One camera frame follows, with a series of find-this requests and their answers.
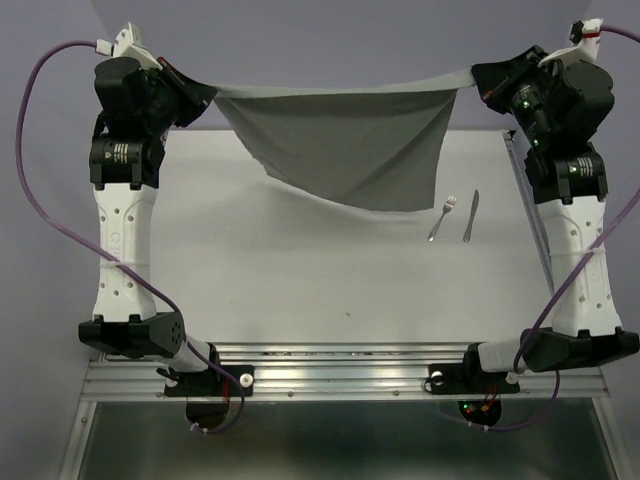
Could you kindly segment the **grey cloth napkin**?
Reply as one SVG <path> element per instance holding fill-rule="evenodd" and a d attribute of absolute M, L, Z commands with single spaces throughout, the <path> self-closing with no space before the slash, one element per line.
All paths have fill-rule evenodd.
<path fill-rule="evenodd" d="M 437 168 L 469 70 L 354 89 L 219 87 L 215 104 L 271 178 L 380 212 L 433 208 Z"/>

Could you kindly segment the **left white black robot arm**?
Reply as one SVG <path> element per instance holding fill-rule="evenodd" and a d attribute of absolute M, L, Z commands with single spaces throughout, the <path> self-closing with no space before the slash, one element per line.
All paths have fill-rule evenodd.
<path fill-rule="evenodd" d="M 177 307 L 160 312 L 150 284 L 151 221 L 168 131 L 195 119 L 209 99 L 167 65 L 144 68 L 119 57 L 94 70 L 102 110 L 89 155 L 99 214 L 99 287 L 79 339 L 105 354 L 161 362 L 188 373 L 199 393 L 215 392 L 223 371 L 211 347 L 186 332 Z"/>

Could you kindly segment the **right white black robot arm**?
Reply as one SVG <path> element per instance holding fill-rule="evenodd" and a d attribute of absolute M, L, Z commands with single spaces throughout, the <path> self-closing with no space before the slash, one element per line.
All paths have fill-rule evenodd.
<path fill-rule="evenodd" d="M 460 366 L 463 384 L 482 390 L 497 372 L 592 368 L 639 351 L 614 305 L 603 225 L 608 182 L 590 139 L 611 112 L 610 74 L 591 60 L 551 56 L 538 46 L 471 68 L 479 96 L 510 114 L 529 141 L 525 173 L 547 239 L 553 296 L 519 339 L 476 345 Z"/>

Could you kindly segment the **silver fork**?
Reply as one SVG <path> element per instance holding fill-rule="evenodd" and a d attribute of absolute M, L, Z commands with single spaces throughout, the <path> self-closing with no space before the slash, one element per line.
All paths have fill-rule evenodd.
<path fill-rule="evenodd" d="M 444 202 L 442 206 L 441 214 L 438 220 L 436 221 L 436 223 L 433 225 L 431 231 L 429 232 L 429 235 L 428 235 L 429 242 L 432 242 L 435 240 L 444 218 L 446 217 L 447 214 L 449 214 L 453 210 L 456 204 L 456 201 L 457 201 L 457 198 L 453 195 L 450 195 Z"/>

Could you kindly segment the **silver knife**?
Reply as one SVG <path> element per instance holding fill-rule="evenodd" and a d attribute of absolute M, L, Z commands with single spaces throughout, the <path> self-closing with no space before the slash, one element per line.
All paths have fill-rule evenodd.
<path fill-rule="evenodd" d="M 472 199 L 472 203 L 471 203 L 471 207 L 470 207 L 470 214 L 469 214 L 469 219 L 463 234 L 463 242 L 464 243 L 468 243 L 471 240 L 471 236 L 472 236 L 472 230 L 473 230 L 473 224 L 476 218 L 476 214 L 479 208 L 479 201 L 480 201 L 480 193 L 478 190 L 475 190 L 474 195 L 473 195 L 473 199 Z"/>

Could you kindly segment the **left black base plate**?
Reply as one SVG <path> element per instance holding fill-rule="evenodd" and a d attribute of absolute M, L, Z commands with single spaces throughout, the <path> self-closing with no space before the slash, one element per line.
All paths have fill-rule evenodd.
<path fill-rule="evenodd" d="M 253 365 L 222 365 L 222 368 L 234 377 L 238 382 L 243 375 L 255 379 Z M 231 382 L 224 375 L 220 375 L 211 369 L 203 372 L 176 372 L 173 369 L 157 368 L 156 373 L 165 379 L 164 395 L 167 397 L 240 397 L 240 387 Z M 244 395 L 253 395 L 253 380 L 244 385 Z"/>

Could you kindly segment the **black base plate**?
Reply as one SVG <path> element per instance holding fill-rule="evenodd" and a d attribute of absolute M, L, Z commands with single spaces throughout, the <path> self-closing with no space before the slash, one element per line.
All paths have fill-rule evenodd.
<path fill-rule="evenodd" d="M 255 379 L 253 365 L 222 365 L 222 368 L 234 377 L 238 382 L 243 375 Z M 220 375 L 211 369 L 203 372 L 176 372 L 173 369 L 157 368 L 156 373 L 165 379 L 164 395 L 167 397 L 240 397 L 240 387 L 231 382 L 224 375 Z M 253 380 L 244 385 L 244 395 L 253 395 Z"/>
<path fill-rule="evenodd" d="M 439 396 L 480 397 L 486 394 L 517 394 L 518 382 L 509 383 L 504 373 L 471 372 L 461 363 L 435 363 L 428 367 L 423 389 Z"/>

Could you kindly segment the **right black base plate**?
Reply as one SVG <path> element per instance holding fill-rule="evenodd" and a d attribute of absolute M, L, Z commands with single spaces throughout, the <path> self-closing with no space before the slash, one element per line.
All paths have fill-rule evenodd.
<path fill-rule="evenodd" d="M 439 396 L 480 397 L 486 394 L 517 394 L 518 382 L 509 383 L 504 373 L 471 372 L 461 363 L 435 363 L 428 367 L 423 389 Z"/>

